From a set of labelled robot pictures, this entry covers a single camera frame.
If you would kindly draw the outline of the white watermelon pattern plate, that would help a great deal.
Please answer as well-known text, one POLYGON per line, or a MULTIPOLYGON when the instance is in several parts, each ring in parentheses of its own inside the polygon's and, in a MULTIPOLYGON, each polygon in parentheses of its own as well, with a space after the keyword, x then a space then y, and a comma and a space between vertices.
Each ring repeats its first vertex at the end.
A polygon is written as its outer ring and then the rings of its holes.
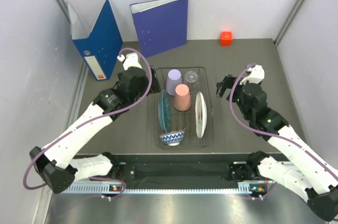
POLYGON ((207 109, 204 95, 198 92, 195 101, 195 121, 196 121, 196 135, 202 138, 206 129, 207 109))

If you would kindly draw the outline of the clear glass tumbler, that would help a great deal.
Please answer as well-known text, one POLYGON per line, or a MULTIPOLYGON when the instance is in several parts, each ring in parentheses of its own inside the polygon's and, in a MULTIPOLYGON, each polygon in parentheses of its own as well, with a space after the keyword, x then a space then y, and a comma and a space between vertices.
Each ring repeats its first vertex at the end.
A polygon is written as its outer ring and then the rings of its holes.
POLYGON ((188 71, 184 75, 183 83, 188 86, 191 94, 199 90, 199 75, 195 71, 188 71))

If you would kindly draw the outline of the teal ornate plate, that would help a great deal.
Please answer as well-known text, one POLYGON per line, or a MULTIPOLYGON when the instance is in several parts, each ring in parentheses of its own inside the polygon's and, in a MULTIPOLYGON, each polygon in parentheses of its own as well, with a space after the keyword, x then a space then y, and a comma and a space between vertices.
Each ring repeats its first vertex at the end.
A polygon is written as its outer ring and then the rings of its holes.
POLYGON ((166 90, 162 91, 158 101, 158 118, 160 127, 164 132, 168 133, 171 130, 171 108, 166 90))

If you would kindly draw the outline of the purple plastic cup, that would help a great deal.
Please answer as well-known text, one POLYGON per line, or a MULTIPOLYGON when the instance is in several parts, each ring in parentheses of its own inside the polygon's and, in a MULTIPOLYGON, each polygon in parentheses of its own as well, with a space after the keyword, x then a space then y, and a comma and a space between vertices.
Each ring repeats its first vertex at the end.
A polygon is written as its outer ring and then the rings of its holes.
POLYGON ((166 91, 169 95, 175 95, 175 89, 182 84, 182 74, 178 69, 172 69, 167 74, 166 91))

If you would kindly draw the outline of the pink plastic cup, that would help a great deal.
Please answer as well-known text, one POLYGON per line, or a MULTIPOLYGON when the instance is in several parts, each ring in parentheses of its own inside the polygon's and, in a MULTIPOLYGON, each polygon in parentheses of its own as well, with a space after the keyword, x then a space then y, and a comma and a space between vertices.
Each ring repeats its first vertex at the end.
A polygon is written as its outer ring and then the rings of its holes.
POLYGON ((180 84, 176 86, 174 107, 179 111, 186 111, 191 107, 191 96, 187 85, 180 84))

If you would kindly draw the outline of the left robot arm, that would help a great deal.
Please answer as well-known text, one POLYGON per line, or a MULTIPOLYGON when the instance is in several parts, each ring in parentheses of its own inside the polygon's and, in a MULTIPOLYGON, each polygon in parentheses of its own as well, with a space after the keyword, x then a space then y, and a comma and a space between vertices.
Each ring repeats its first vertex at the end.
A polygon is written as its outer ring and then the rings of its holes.
POLYGON ((116 84, 98 94, 85 112, 60 136, 60 141, 54 140, 43 148, 36 146, 30 151, 35 171, 55 194, 65 191, 79 180, 97 176, 114 180, 119 176, 119 163, 111 153, 78 159, 74 156, 142 96, 160 92, 154 69, 151 69, 151 76, 152 80, 149 80, 146 72, 138 67, 130 67, 119 73, 116 84))

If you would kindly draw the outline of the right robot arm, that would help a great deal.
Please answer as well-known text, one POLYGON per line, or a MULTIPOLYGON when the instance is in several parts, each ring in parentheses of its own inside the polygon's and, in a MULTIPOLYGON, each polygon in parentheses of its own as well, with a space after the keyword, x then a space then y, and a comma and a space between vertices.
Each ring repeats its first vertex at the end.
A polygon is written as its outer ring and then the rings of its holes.
POLYGON ((248 121, 242 126, 280 150, 297 170, 257 151, 247 159, 248 176, 276 181, 297 194, 319 218, 336 221, 337 169, 316 154, 280 113, 268 107, 267 94, 261 87, 263 79, 263 76, 241 79, 228 74, 217 83, 217 97, 223 97, 229 89, 229 104, 236 104, 248 121))

